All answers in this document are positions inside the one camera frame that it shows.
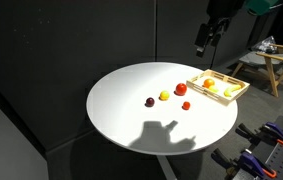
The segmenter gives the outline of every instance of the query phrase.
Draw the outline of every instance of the table top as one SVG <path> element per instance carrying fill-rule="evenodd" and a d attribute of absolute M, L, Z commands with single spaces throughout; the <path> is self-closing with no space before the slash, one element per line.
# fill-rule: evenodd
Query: table top
<path fill-rule="evenodd" d="M 222 138 L 237 118 L 237 103 L 223 105 L 190 88 L 174 94 L 179 83 L 202 70 L 166 62 L 130 65 L 109 73 L 91 89 L 87 112 L 108 140 L 126 149 L 152 155 L 194 152 Z M 170 97 L 159 99 L 166 90 Z M 146 99 L 155 100 L 153 107 Z M 189 110 L 182 109 L 184 101 Z"/>

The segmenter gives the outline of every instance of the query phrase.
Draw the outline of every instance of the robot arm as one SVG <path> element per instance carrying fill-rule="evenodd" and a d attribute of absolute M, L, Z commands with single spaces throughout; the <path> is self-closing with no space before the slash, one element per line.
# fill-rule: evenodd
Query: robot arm
<path fill-rule="evenodd" d="M 278 0 L 210 0 L 207 14 L 210 19 L 207 24 L 201 24 L 195 45 L 197 56 L 202 57 L 207 45 L 217 46 L 221 36 L 227 31 L 232 17 L 245 4 L 252 15 L 266 13 Z"/>

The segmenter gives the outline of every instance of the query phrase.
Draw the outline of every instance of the red apple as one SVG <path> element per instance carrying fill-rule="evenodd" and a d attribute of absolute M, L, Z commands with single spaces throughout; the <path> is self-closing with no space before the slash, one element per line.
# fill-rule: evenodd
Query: red apple
<path fill-rule="evenodd" d="M 183 96 L 185 95 L 186 92 L 187 92 L 187 85 L 185 85 L 184 83 L 179 83 L 175 88 L 176 95 Z"/>

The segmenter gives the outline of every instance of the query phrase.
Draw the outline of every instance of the dark floor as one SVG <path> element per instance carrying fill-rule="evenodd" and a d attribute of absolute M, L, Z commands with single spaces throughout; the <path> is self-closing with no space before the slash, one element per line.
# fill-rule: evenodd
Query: dark floor
<path fill-rule="evenodd" d="M 278 87 L 279 98 L 275 98 L 269 94 L 267 82 L 253 80 L 253 76 L 246 72 L 236 78 L 251 83 L 251 86 L 237 100 L 238 117 L 234 127 L 204 150 L 168 157 L 179 179 L 224 179 L 225 169 L 211 158 L 211 153 L 219 148 L 228 158 L 239 157 L 241 150 L 250 145 L 248 140 L 235 132 L 240 123 L 250 129 L 258 129 L 263 123 L 274 122 L 283 116 L 283 83 Z M 50 180 L 165 179 L 155 156 L 122 149 L 96 131 L 49 152 L 47 159 Z"/>

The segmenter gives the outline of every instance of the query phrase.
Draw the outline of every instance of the wooden crate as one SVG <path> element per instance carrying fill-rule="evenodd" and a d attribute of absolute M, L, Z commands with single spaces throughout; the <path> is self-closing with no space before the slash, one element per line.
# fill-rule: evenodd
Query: wooden crate
<path fill-rule="evenodd" d="M 210 91 L 209 89 L 203 87 L 203 82 L 207 78 L 211 78 L 215 81 L 215 86 L 219 89 L 217 93 Z M 239 84 L 241 85 L 241 89 L 232 92 L 231 97 L 226 97 L 224 95 L 224 91 L 231 85 Z M 239 79 L 235 79 L 233 77 L 224 75 L 222 73 L 207 69 L 203 73 L 198 76 L 195 76 L 186 82 L 187 87 L 198 91 L 216 101 L 228 105 L 233 100 L 239 98 L 243 93 L 248 90 L 249 83 L 241 81 Z"/>

